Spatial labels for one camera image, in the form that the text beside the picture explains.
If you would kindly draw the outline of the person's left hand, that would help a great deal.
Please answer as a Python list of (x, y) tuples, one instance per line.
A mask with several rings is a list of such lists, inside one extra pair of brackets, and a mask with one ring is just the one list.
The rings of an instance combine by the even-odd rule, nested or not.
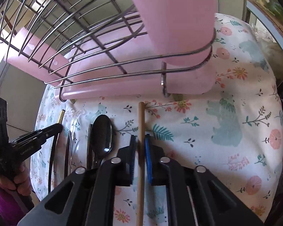
[(26, 164), (22, 162), (19, 167), (19, 173), (12, 181), (0, 175), (0, 187), (5, 190), (17, 190), (23, 196), (31, 195), (32, 185), (29, 177), (29, 169), (26, 167)]

